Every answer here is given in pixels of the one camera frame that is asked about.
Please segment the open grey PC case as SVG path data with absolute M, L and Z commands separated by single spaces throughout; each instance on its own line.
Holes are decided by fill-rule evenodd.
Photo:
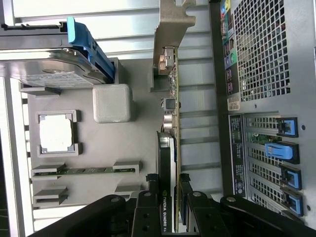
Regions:
M 229 116 L 241 115 L 246 199 L 254 187 L 281 205 L 280 186 L 250 171 L 247 132 L 277 136 L 277 130 L 249 131 L 244 116 L 296 117 L 304 216 L 287 208 L 278 213 L 316 230 L 316 0 L 209 0 L 215 91 L 224 195 L 234 195 Z M 227 99 L 240 97 L 240 110 L 228 111 Z

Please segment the grey plastic parts rack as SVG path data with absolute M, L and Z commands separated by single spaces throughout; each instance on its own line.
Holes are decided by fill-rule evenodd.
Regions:
M 161 94 L 149 91 L 151 61 L 121 60 L 118 89 L 100 100 L 121 106 L 123 90 L 132 94 L 131 120 L 98 123 L 94 119 L 93 90 L 66 89 L 58 95 L 29 95 L 30 174 L 32 211 L 36 222 L 59 220 L 111 194 L 128 196 L 145 186 L 156 171 L 156 131 L 160 127 Z M 65 152 L 48 152 L 40 144 L 42 120 L 69 119 L 73 144 Z M 135 168 L 135 173 L 34 177 L 64 168 Z

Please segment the black regulatory label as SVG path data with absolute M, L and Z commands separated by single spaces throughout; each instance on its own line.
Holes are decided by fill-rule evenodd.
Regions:
M 234 195 L 246 197 L 244 142 L 241 115 L 229 116 Z

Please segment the blue slot retention clip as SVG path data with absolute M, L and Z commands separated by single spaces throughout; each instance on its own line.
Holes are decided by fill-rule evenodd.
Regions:
M 296 117 L 276 118 L 277 136 L 298 138 L 298 121 Z
M 281 205 L 297 217 L 304 216 L 302 195 L 288 187 L 280 187 L 280 190 L 282 192 Z
M 296 143 L 285 141 L 266 143 L 265 154 L 269 158 L 277 158 L 291 164 L 300 163 L 299 145 Z
M 281 170 L 280 183 L 300 191 L 302 189 L 301 170 L 286 164 L 279 165 Z

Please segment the green RAM stick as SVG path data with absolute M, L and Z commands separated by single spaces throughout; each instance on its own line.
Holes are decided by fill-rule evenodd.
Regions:
M 34 177 L 60 177 L 65 175 L 91 175 L 91 174 L 108 174 L 108 173 L 135 173 L 135 168 L 119 168 L 112 167 L 102 168 L 64 168 L 54 172 L 39 172 L 35 173 Z

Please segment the perforated metal slot cover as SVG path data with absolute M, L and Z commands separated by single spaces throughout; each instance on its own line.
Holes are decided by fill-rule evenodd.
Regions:
M 250 199 L 253 202 L 273 212 L 281 213 L 282 210 L 285 210 L 285 208 L 282 205 L 278 204 L 277 202 L 272 200 L 270 197 L 263 194 L 262 192 L 255 189 L 252 186 L 249 189 L 249 195 L 250 195 Z
M 266 156 L 264 145 L 250 144 L 247 146 L 247 152 L 248 152 L 249 157 L 252 157 L 264 163 L 267 163 L 273 166 L 279 166 L 280 164 L 283 164 L 283 161 L 277 158 Z
M 257 131 L 260 129 L 264 130 L 277 130 L 276 116 L 269 115 L 249 115 L 244 116 L 245 119 L 245 129 L 249 131 Z
M 250 171 L 259 175 L 260 177 L 280 186 L 280 178 L 281 178 L 280 174 L 270 169 L 267 169 L 266 167 L 263 167 L 254 163 L 251 164 L 249 169 Z

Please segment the silver CPU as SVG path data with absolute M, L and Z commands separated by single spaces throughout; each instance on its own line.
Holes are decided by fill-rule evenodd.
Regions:
M 39 124 L 40 144 L 48 152 L 65 152 L 72 146 L 72 128 L 69 119 L 42 120 Z

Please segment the small service tag label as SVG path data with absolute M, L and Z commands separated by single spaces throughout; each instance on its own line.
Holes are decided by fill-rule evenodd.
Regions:
M 227 99 L 228 111 L 239 111 L 240 110 L 240 97 L 234 96 Z

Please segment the silver hard disk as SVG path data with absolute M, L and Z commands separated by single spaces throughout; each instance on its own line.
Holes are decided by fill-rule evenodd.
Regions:
M 106 82 L 83 48 L 68 42 L 66 22 L 36 26 L 0 24 L 0 69 L 33 87 L 90 88 Z

